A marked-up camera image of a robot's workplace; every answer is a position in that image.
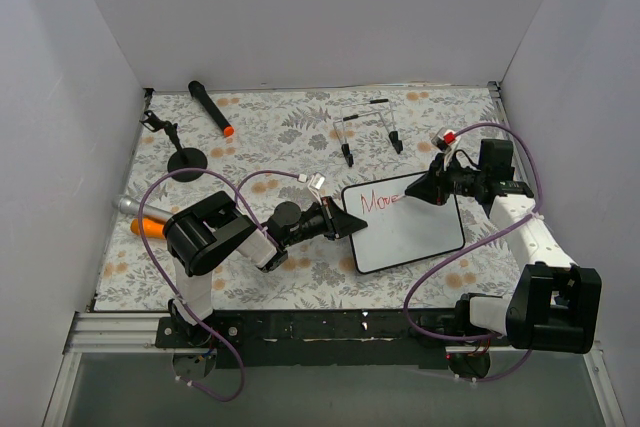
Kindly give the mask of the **black framed whiteboard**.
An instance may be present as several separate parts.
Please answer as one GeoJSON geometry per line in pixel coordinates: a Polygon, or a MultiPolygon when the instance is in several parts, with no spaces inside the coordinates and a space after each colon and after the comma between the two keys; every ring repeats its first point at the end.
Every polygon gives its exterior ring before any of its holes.
{"type": "Polygon", "coordinates": [[[350,242],[356,269],[361,274],[402,266],[465,246],[459,207],[451,196],[443,206],[413,197],[397,200],[418,173],[345,187],[341,200],[345,212],[368,223],[352,234],[350,242]]]}

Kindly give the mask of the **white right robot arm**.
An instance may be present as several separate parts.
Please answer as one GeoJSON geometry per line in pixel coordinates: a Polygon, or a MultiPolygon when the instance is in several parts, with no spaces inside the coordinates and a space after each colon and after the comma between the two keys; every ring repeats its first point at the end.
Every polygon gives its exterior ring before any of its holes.
{"type": "Polygon", "coordinates": [[[447,148],[405,190],[436,206],[452,195],[476,200],[498,230],[489,239],[505,238],[520,268],[510,294],[463,295],[437,336],[469,345],[504,337],[517,349],[585,354],[594,342],[601,277],[553,238],[531,188],[514,178],[513,151],[509,140],[484,139],[477,164],[464,167],[447,148]]]}

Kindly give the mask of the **black round microphone stand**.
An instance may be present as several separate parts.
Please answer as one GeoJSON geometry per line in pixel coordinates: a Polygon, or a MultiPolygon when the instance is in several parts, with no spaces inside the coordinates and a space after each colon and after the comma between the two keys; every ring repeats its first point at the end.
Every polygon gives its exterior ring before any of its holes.
{"type": "Polygon", "coordinates": [[[193,182],[203,175],[208,162],[205,154],[193,147],[184,147],[178,135],[178,124],[161,120],[153,111],[144,111],[140,123],[149,131],[155,133],[163,131],[169,138],[176,151],[167,161],[167,172],[177,182],[193,182]]]}

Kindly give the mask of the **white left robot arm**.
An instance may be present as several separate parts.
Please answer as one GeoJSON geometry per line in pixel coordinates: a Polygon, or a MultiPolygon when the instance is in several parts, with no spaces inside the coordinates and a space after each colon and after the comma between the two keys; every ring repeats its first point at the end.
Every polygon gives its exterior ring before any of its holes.
{"type": "Polygon", "coordinates": [[[237,252],[258,270],[271,272],[288,259],[293,245],[323,236],[348,237],[368,223],[342,210],[331,197],[306,209],[280,203],[260,225],[242,214],[225,192],[217,192],[175,214],[163,234],[174,262],[178,293],[169,312],[180,337],[193,347],[205,345],[213,333],[211,292],[213,271],[237,252]]]}

